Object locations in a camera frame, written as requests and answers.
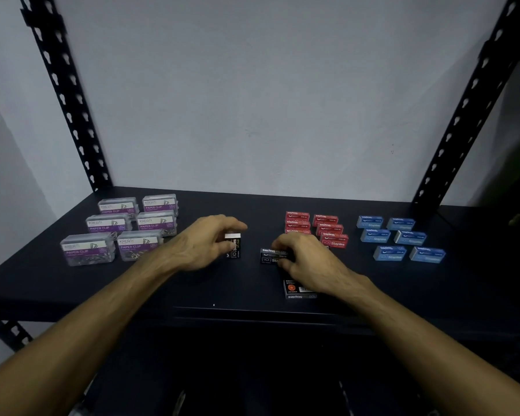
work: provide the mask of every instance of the forearm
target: forearm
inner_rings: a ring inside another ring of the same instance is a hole
[[[342,278],[336,296],[375,332],[448,414],[520,415],[520,385],[381,292],[367,278]]]
[[[174,270],[136,262],[3,363],[0,414],[67,414],[132,316]]]

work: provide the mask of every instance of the shelf surface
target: shelf surface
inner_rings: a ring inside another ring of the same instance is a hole
[[[426,246],[443,248],[441,264],[377,262],[376,244],[360,242],[359,215],[411,217],[410,203],[335,200],[169,191],[115,187],[91,194],[0,266],[0,318],[57,321],[132,263],[69,267],[60,241],[85,233],[85,218],[98,212],[102,198],[175,192],[180,205],[178,231],[201,216],[223,213],[248,224],[240,259],[221,258],[207,269],[179,273],[141,308],[136,322],[200,327],[212,324],[292,324],[343,333],[369,333],[347,306],[331,297],[286,300],[282,270],[259,262],[259,250],[283,231],[285,211],[339,216],[349,235],[345,250],[333,250],[348,267],[370,279],[404,306],[457,339],[510,339],[520,333],[520,309],[485,281],[478,267],[458,251],[457,234],[439,215],[416,223],[428,234]]]

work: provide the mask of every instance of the right hand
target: right hand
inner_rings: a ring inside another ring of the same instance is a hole
[[[273,241],[272,248],[293,250],[295,262],[282,258],[277,264],[294,280],[312,291],[337,296],[342,289],[350,287],[351,283],[356,285],[367,281],[361,281],[364,276],[349,270],[314,235],[284,233]]]

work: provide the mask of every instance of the shelf hole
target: shelf hole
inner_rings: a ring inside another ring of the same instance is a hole
[[[508,11],[506,12],[506,15],[510,16],[510,14],[514,11],[515,8],[516,8],[516,3],[510,3],[508,5]]]
[[[31,10],[31,1],[29,0],[23,0],[23,2],[25,3],[25,5],[27,6],[27,10],[32,12]]]

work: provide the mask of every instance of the left hand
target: left hand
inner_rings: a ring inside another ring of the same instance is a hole
[[[245,230],[247,225],[235,217],[201,217],[168,243],[149,253],[147,258],[156,261],[157,267],[166,272],[198,270],[209,265],[220,255],[233,250],[235,244],[224,241],[226,233]]]

